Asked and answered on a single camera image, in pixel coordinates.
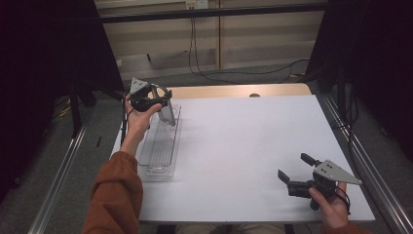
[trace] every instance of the brown sleeve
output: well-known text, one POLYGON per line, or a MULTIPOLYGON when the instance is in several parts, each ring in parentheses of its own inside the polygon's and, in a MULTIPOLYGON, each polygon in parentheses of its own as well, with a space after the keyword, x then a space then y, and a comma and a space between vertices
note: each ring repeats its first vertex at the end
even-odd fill
POLYGON ((372 232, 364 230, 358 226, 356 226, 354 223, 349 222, 344 227, 340 228, 330 228, 323 226, 321 228, 321 234, 372 234, 372 232))
POLYGON ((136 159, 121 151, 101 166, 82 233, 137 233, 143 188, 136 171, 136 159))

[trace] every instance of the clear plastic container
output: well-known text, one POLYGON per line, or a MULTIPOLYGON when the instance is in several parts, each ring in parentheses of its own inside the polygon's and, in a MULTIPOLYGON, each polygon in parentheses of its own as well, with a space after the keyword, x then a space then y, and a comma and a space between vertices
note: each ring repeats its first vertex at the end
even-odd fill
POLYGON ((175 126, 164 123, 158 115, 153 115, 138 160, 140 169, 143 169, 146 176, 173 176, 181 131, 180 109, 180 105, 172 106, 175 126))

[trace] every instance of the wire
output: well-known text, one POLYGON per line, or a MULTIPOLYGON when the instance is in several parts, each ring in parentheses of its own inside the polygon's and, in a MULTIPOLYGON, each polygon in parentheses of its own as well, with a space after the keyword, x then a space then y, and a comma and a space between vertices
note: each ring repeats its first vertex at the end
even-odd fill
POLYGON ((124 98, 122 99, 122 133, 121 133, 121 145, 124 142, 125 135, 127 134, 127 124, 128 124, 128 116, 126 115, 126 98, 128 92, 125 92, 124 98))
POLYGON ((336 197, 339 198, 341 201, 343 201, 346 204, 347 207, 347 213, 349 215, 351 215, 350 213, 350 197, 349 195, 347 195, 346 191, 344 191, 343 189, 341 189, 340 187, 336 186, 336 189, 342 191, 344 193, 344 195, 346 196, 346 198, 340 196, 337 192, 336 192, 336 197))
POLYGON ((310 228, 309 224, 305 224, 305 226, 307 227, 307 230, 309 230, 310 234, 313 234, 313 232, 311 231, 311 228, 310 228))
POLYGON ((357 105, 357 99, 356 99, 356 92, 354 91, 353 88, 352 88, 352 92, 351 92, 351 94, 350 94, 349 107, 348 107, 347 110, 346 110, 346 115, 348 115, 349 113, 350 113, 350 117, 349 117, 350 121, 349 121, 349 122, 344 123, 344 124, 341 125, 341 126, 336 126, 336 127, 334 127, 334 124, 337 124, 337 123, 340 122, 340 121, 341 121, 341 122, 344 122, 343 117, 339 117, 339 118, 337 118, 337 119, 335 119, 335 120, 333 120, 333 121, 331 121, 331 122, 329 123, 331 129, 332 129, 332 130, 336 130, 336 129, 346 128, 346 127, 349 127, 349 126, 351 126, 353 123, 356 122, 356 120, 357 120, 357 118, 358 118, 358 105, 357 105), (355 118, 353 118, 353 104, 354 104, 355 107, 356 107, 356 117, 355 117, 355 118))
POLYGON ((131 115, 131 113, 132 113, 133 111, 134 111, 134 108, 132 108, 131 111, 128 113, 128 115, 127 115, 127 122, 128 122, 129 116, 131 115))
POLYGON ((281 84, 283 82, 285 82, 291 75, 292 72, 292 65, 294 65, 295 63, 301 62, 301 61, 309 61, 309 59, 299 59, 297 61, 294 61, 288 65, 285 65, 281 68, 278 68, 276 70, 271 70, 271 71, 264 71, 264 72, 243 72, 243 71, 215 71, 215 72, 208 72, 208 73, 204 73, 202 72, 202 70, 200 69, 199 66, 199 61, 198 61, 198 48, 197 48, 197 28, 195 25, 195 19, 191 18, 191 28, 192 28, 192 32, 191 32, 191 46, 189 48, 189 57, 188 57, 188 64, 189 64, 189 69, 191 70, 191 72, 195 75, 198 76, 202 76, 210 81, 221 81, 221 82, 227 82, 227 83, 231 83, 231 84, 235 84, 235 85, 240 85, 240 83, 237 82, 233 82, 233 81, 229 81, 229 80, 222 80, 222 79, 213 79, 210 77, 207 77, 209 75, 215 75, 215 74, 244 74, 244 75, 266 75, 266 74, 272 74, 272 73, 276 73, 279 71, 282 71, 286 68, 289 68, 289 75, 286 76, 284 79, 282 79, 281 81, 279 81, 278 83, 281 84), (194 47, 194 51, 195 51, 195 60, 197 63, 197 68, 199 73, 195 72, 192 69, 191 66, 191 54, 192 54, 192 48, 194 47))
POLYGON ((204 75, 204 73, 200 69, 199 61, 198 61, 197 29, 195 27, 195 19, 193 19, 193 18, 191 18, 191 27, 192 27, 192 30, 191 30, 192 31, 191 32, 191 47, 189 48, 189 57, 188 57, 189 69, 191 70, 191 72, 195 75, 202 76, 202 77, 204 77, 204 78, 206 78, 207 80, 210 80, 210 81, 221 81, 221 82, 226 82, 226 83, 230 83, 230 84, 233 84, 233 85, 240 85, 240 83, 237 83, 237 82, 228 81, 228 80, 221 80, 221 79, 212 79, 212 78, 209 78, 206 75, 204 75), (197 62, 197 67, 198 67, 199 73, 194 72, 194 70, 192 70, 192 66, 191 66, 191 54, 192 54, 193 42, 194 42, 194 49, 195 49, 195 60, 197 62))

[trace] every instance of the hand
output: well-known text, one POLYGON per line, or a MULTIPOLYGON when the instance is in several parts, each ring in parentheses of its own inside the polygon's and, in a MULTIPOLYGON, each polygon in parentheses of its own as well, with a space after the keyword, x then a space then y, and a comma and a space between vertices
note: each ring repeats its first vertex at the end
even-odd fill
POLYGON ((129 103, 131 99, 130 95, 126 96, 125 111, 129 114, 128 117, 128 132, 125 136, 124 142, 121 145, 121 151, 127 152, 134 156, 139 143, 143 140, 145 132, 149 128, 149 120, 153 114, 158 112, 161 108, 161 104, 155 104, 151 106, 145 112, 138 112, 133 110, 133 107, 129 103))
MULTIPOLYGON (((347 184, 345 182, 339 182, 338 187, 346 192, 347 184)), ((336 193, 338 196, 346 199, 346 195, 342 190, 337 189, 336 193)), ((341 199, 333 196, 329 199, 329 201, 327 201, 315 188, 310 188, 309 192, 313 199, 319 203, 319 207, 322 212, 322 221, 325 226, 330 228, 339 228, 349 223, 347 207, 341 199)))

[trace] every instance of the white tabletop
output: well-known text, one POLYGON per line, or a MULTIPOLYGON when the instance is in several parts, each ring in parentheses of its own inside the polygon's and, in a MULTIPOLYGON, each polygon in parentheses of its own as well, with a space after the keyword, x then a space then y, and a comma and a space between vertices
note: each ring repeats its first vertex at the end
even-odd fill
MULTIPOLYGON (((311 179, 313 168, 300 159, 307 153, 351 172, 314 96, 174 99, 173 104, 181 105, 182 120, 175 173, 162 181, 142 177, 142 221, 319 221, 309 199, 288 196, 278 169, 291 180, 311 179)), ((359 186, 349 184, 348 194, 350 219, 373 220, 359 186)))

